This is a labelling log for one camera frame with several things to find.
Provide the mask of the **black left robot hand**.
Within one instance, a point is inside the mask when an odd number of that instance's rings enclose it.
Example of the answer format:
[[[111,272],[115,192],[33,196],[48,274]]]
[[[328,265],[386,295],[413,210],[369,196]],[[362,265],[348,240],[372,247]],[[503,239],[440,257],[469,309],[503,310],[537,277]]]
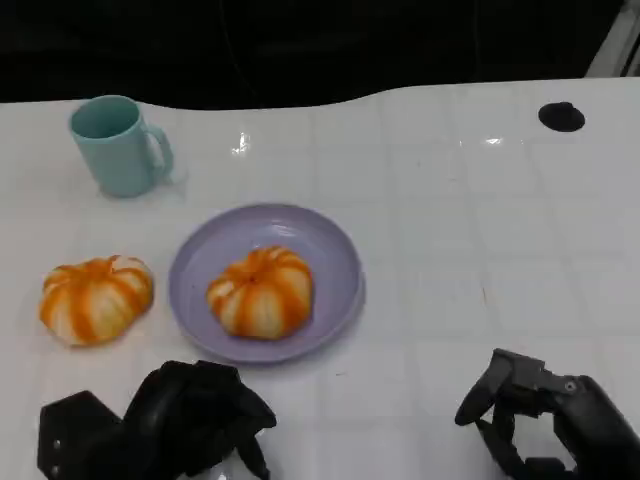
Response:
[[[143,380],[123,418],[136,449],[131,477],[193,478],[236,452],[256,478],[268,479],[257,434],[276,425],[236,368],[167,361]]]

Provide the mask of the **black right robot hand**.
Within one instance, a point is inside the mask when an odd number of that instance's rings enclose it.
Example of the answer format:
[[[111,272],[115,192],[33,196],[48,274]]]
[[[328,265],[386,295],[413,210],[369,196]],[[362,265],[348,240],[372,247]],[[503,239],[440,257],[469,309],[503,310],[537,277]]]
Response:
[[[515,418],[553,416],[553,430],[576,466],[551,457],[522,458]],[[465,396],[459,426],[475,424],[501,471],[511,479],[637,479],[639,436],[591,377],[560,376],[545,362],[504,349]]]

